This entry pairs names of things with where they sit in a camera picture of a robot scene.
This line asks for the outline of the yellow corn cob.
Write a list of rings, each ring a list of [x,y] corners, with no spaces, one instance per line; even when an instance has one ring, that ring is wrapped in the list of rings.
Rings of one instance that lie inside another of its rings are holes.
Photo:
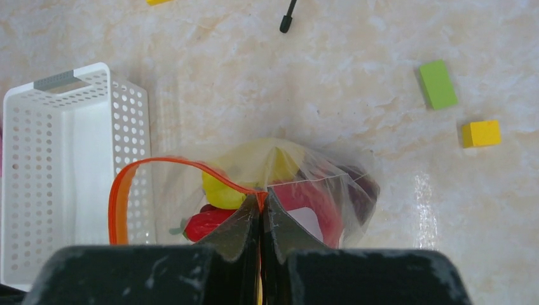
[[[305,148],[294,142],[262,138],[241,144],[235,153],[236,176],[244,186],[266,187],[293,180],[305,159]]]

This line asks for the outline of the clear orange-zip bag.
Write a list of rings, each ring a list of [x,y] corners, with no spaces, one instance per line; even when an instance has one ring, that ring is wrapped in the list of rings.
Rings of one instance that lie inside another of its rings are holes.
[[[361,166],[290,140],[187,147],[119,171],[109,195],[109,241],[197,243],[249,199],[262,209],[271,194],[308,234],[339,248],[368,225],[379,186]]]

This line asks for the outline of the red tomato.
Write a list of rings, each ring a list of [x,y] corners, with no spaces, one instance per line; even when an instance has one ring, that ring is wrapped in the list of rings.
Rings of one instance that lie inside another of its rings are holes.
[[[273,186],[283,209],[308,233],[328,247],[337,248],[343,233],[341,213],[320,181]]]

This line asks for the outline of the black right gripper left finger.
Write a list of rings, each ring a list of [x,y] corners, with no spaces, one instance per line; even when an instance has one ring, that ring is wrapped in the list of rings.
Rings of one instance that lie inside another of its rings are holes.
[[[248,195],[236,212],[198,242],[213,251],[204,304],[259,303],[260,222],[257,198]]]

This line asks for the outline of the red chili pepper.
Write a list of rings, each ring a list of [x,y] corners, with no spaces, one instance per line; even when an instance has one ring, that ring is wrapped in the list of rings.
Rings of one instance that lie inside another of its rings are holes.
[[[218,208],[206,210],[188,219],[183,219],[180,227],[170,229],[169,233],[171,235],[181,234],[187,240],[197,242],[219,227],[235,212],[236,210],[224,210]]]

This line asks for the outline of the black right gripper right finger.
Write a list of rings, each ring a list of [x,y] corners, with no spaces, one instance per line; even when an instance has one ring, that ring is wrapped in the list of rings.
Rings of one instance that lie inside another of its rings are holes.
[[[261,285],[263,304],[304,304],[301,274],[288,256],[301,250],[328,250],[282,206],[273,189],[264,202],[261,225]]]

